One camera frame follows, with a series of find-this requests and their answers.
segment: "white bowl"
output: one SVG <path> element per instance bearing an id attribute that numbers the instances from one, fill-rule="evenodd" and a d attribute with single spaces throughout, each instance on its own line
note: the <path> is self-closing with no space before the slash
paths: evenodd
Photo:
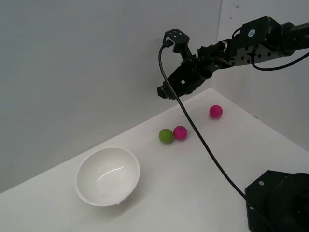
<path id="1" fill-rule="evenodd" d="M 132 152 L 106 147 L 81 163 L 75 177 L 75 190 L 90 205 L 109 206 L 123 201 L 139 178 L 140 164 Z"/>

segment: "white tabletop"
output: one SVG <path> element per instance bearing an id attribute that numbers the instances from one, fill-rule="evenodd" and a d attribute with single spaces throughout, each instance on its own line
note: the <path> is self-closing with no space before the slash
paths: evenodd
<path id="1" fill-rule="evenodd" d="M 213 104 L 223 107 L 212 120 Z M 266 170 L 309 173 L 309 153 L 208 89 L 185 106 L 223 168 L 244 190 Z M 185 142 L 158 133 L 184 125 Z M 91 151 L 116 145 L 140 162 L 140 181 L 120 205 L 94 207 L 74 190 L 77 166 Z M 214 165 L 178 106 L 0 194 L 1 232 L 247 232 L 244 200 Z"/>

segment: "magenta ball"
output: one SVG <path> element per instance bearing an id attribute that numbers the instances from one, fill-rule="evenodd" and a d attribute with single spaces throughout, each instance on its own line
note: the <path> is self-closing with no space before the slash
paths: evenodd
<path id="1" fill-rule="evenodd" d="M 223 109 L 219 105 L 213 105 L 209 110 L 209 114 L 213 118 L 220 118 L 223 114 Z"/>
<path id="2" fill-rule="evenodd" d="M 177 139 L 177 140 L 185 140 L 187 135 L 188 135 L 188 131 L 185 127 L 183 126 L 177 126 L 175 129 L 174 129 L 174 138 Z"/>

